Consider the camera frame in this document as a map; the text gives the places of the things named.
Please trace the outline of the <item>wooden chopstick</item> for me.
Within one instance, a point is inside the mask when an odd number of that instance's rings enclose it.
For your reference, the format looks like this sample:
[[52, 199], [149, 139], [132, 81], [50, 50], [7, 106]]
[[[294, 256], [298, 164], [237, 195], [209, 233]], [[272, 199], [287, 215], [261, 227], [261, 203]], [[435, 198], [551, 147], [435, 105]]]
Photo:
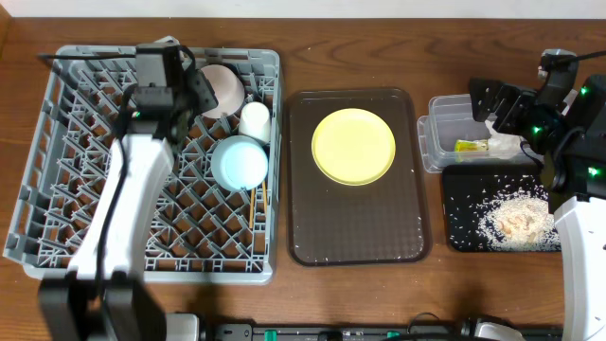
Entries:
[[263, 202], [263, 212], [265, 215], [267, 215], [268, 213], [268, 200], [267, 200], [267, 186], [266, 186], [266, 181], [263, 180], [263, 182], [261, 183], [261, 188], [262, 188], [262, 202]]
[[255, 224], [255, 212], [256, 212], [256, 188], [252, 188], [250, 191], [250, 206], [249, 206], [249, 229], [254, 230]]

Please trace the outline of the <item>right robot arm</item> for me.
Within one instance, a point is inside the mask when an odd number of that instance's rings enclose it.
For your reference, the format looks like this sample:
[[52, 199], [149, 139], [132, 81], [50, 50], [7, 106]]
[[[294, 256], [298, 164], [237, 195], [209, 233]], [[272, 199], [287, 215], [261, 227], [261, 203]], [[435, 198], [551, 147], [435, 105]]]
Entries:
[[583, 56], [543, 52], [538, 90], [472, 78], [472, 116], [518, 135], [544, 159], [540, 178], [561, 241], [565, 340], [605, 337], [605, 78], [589, 76], [563, 112]]

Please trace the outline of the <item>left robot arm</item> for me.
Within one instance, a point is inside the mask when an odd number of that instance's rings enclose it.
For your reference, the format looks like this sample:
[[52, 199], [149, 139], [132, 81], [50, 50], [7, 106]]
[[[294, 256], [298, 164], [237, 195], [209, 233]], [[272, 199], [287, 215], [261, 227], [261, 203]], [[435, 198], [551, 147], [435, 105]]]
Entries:
[[39, 306], [54, 340], [199, 340], [196, 314], [168, 314], [144, 285], [157, 200], [197, 116], [218, 100], [193, 52], [138, 45], [137, 82], [122, 95], [111, 163], [85, 238], [66, 274], [46, 276]]

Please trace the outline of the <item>light blue bowl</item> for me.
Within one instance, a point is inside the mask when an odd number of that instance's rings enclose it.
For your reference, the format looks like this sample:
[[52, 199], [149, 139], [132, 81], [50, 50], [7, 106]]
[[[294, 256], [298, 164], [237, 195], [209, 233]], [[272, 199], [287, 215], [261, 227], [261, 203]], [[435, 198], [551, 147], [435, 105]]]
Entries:
[[233, 135], [219, 142], [210, 167], [220, 187], [230, 191], [251, 190], [267, 176], [269, 159], [255, 139]]

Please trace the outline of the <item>yellow green snack wrapper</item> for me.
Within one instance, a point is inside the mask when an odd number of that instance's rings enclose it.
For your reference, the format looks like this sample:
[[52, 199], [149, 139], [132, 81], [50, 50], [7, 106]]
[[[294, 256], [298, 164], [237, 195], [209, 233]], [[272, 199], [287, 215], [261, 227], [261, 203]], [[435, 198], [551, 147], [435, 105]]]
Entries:
[[454, 144], [456, 153], [486, 152], [488, 149], [489, 141], [487, 139], [473, 141], [458, 139]]

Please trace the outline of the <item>white cup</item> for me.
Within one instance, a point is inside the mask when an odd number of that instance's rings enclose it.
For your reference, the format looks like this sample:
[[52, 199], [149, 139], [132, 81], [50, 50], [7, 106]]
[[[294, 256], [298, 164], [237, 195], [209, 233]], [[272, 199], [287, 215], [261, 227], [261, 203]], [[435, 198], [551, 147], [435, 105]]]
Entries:
[[269, 109], [261, 102], [252, 101], [241, 110], [239, 134], [254, 138], [266, 145], [271, 138], [271, 117]]

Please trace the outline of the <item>pink bowl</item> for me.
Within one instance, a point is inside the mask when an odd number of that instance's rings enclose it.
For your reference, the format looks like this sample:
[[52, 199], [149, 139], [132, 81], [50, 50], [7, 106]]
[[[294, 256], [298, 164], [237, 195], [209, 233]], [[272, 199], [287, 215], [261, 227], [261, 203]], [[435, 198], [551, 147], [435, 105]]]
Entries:
[[245, 96], [243, 84], [236, 74], [220, 64], [204, 66], [201, 71], [210, 82], [218, 101], [218, 106], [204, 111], [203, 116], [221, 118], [236, 114], [242, 107]]

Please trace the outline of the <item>white paper napkin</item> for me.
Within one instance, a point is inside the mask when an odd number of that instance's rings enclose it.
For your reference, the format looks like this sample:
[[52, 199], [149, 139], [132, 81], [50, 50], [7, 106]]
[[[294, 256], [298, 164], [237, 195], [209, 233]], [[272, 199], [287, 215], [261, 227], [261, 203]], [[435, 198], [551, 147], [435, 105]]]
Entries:
[[522, 152], [520, 148], [522, 139], [520, 136], [496, 132], [492, 127], [493, 121], [490, 120], [486, 120], [485, 125], [490, 133], [490, 137], [487, 140], [490, 156], [500, 159], [510, 159]]

